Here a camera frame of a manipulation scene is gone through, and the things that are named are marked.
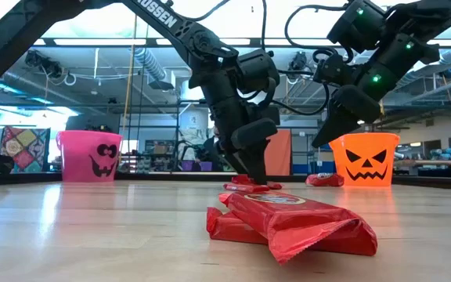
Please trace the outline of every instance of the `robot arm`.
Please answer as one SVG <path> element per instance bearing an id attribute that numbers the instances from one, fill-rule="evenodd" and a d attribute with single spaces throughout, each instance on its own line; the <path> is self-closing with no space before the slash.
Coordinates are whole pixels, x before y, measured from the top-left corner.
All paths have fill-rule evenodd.
<path id="1" fill-rule="evenodd" d="M 439 60 L 438 45 L 428 45 L 451 27 L 451 0 L 422 0 L 384 12 L 370 0 L 350 0 L 345 13 L 328 34 L 332 42 L 356 52 L 376 50 L 370 60 L 349 66 L 334 54 L 320 60 L 314 81 L 341 86 L 329 102 L 329 115 L 312 145 L 373 123 L 381 114 L 378 101 L 417 61 Z"/>
<path id="2" fill-rule="evenodd" d="M 259 49 L 243 56 L 199 23 L 188 20 L 160 0 L 20 0 L 0 19 L 0 77 L 55 22 L 74 18 L 86 9 L 114 2 L 125 4 L 167 38 L 193 76 L 190 88 L 200 86 L 220 135 L 223 153 L 235 160 L 238 172 L 248 172 L 265 184 L 264 151 L 276 125 L 262 117 L 260 107 L 237 93 L 265 91 L 272 98 L 280 76 L 272 53 Z"/>

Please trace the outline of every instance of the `trick-or-treat bucket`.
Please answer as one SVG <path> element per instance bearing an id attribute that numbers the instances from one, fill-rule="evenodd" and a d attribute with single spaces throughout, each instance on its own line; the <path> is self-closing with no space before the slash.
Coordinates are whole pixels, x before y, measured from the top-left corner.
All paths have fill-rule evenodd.
<path id="1" fill-rule="evenodd" d="M 122 137 L 107 132 L 68 130 L 58 132 L 64 182 L 113 182 Z"/>
<path id="2" fill-rule="evenodd" d="M 396 134 L 356 133 L 330 142 L 330 147 L 345 186 L 390 186 L 398 144 Z"/>

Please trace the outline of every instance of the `green led light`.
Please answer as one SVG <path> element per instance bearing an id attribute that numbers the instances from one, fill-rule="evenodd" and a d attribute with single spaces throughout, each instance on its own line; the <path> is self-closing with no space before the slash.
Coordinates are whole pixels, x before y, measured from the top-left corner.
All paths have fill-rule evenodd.
<path id="1" fill-rule="evenodd" d="M 372 81 L 373 81 L 373 82 L 379 82 L 379 81 L 381 80 L 381 78 L 382 78 L 382 77 L 381 77 L 380 75 L 377 74 L 377 75 L 375 75 L 375 76 L 372 78 Z"/>

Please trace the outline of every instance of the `wooden floor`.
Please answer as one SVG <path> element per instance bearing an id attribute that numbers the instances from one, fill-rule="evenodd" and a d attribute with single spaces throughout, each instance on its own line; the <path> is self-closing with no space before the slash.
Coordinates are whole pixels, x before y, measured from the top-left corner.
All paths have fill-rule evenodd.
<path id="1" fill-rule="evenodd" d="M 451 190 L 307 188 L 379 237 L 375 257 L 306 251 L 279 266 L 266 246 L 209 240 L 221 183 L 0 186 L 0 281 L 451 282 Z"/>

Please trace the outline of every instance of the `ceiling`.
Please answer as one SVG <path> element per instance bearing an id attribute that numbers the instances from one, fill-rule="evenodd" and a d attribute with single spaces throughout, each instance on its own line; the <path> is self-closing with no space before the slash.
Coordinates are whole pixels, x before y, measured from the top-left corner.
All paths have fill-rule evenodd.
<path id="1" fill-rule="evenodd" d="M 9 9 L 15 0 L 0 0 L 0 16 L 4 15 L 4 10 Z M 208 11 L 218 1 L 202 2 L 199 0 L 175 0 L 174 9 L 186 16 L 199 16 Z M 282 38 L 283 27 L 286 18 L 299 5 L 310 3 L 321 3 L 321 1 L 298 1 L 286 0 L 283 3 L 279 1 L 268 1 L 268 24 L 267 37 Z M 374 1 L 379 5 L 394 5 L 399 2 L 411 1 Z M 342 5 L 344 1 L 327 0 L 325 5 Z M 301 12 L 294 18 L 290 26 L 290 34 L 293 37 L 300 38 L 325 38 L 329 29 L 333 26 L 340 13 L 327 13 L 320 11 L 314 13 L 311 10 Z M 115 4 L 101 10 L 86 11 L 76 19 L 64 21 L 54 25 L 43 36 L 43 38 L 119 38 L 130 37 L 133 34 L 133 14 L 123 5 Z M 224 5 L 216 13 L 204 20 L 202 24 L 213 30 L 220 37 L 233 38 L 257 38 L 261 30 L 262 23 L 262 2 L 259 0 L 231 1 Z M 146 24 L 139 20 L 137 26 L 137 36 L 144 38 L 146 36 Z M 160 35 L 149 28 L 149 38 L 158 38 Z M 442 34 L 440 38 L 451 38 L 451 28 Z M 74 85 L 68 86 L 65 83 L 54 81 L 59 85 L 49 83 L 48 92 L 45 91 L 46 79 L 41 70 L 31 68 L 24 62 L 25 55 L 20 58 L 3 76 L 2 80 L 8 86 L 25 92 L 25 96 L 46 98 L 53 103 L 67 104 L 71 108 L 82 113 L 107 112 L 107 108 L 79 107 L 74 105 L 107 103 L 109 98 L 115 98 L 119 103 L 124 103 L 127 96 L 128 78 L 127 74 L 130 66 L 130 50 L 126 47 L 99 48 L 98 60 L 96 60 L 96 50 L 91 47 L 39 47 L 32 49 L 38 50 L 43 56 L 49 57 L 60 63 L 62 67 L 71 74 L 78 74 L 83 78 L 77 78 Z M 240 54 L 253 51 L 253 48 L 237 48 Z M 271 48 L 275 53 L 273 60 L 279 69 L 287 69 L 289 62 L 293 59 L 299 49 L 292 48 Z M 133 86 L 131 91 L 132 103 L 138 105 L 148 104 L 174 104 L 176 97 L 180 93 L 180 85 L 190 77 L 189 68 L 179 57 L 177 52 L 170 47 L 150 48 L 156 61 L 166 70 L 173 71 L 176 76 L 176 91 L 163 92 L 161 90 L 151 89 L 147 85 L 147 77 L 135 75 L 133 77 Z M 306 56 L 312 57 L 311 50 L 305 50 Z M 357 55 L 354 63 L 364 63 L 373 52 L 364 52 Z M 141 69 L 141 66 L 135 62 L 135 73 Z M 307 104 L 319 106 L 324 101 L 324 91 L 321 85 L 312 83 L 310 79 L 300 78 L 295 81 L 288 81 L 282 76 L 281 83 L 276 89 L 275 98 L 287 101 L 291 104 Z M 405 87 L 396 89 L 395 93 L 390 93 L 384 99 L 386 106 L 402 106 L 406 101 L 411 100 L 425 92 L 434 89 L 432 78 L 428 75 Z M 440 92 L 432 96 L 427 96 L 408 103 L 409 105 L 439 105 L 447 103 L 446 92 Z M 0 103 L 36 103 L 18 98 L 15 93 L 0 89 Z M 173 113 L 172 108 L 151 109 L 144 108 L 144 113 Z M 397 114 L 398 109 L 390 111 L 391 114 Z"/>

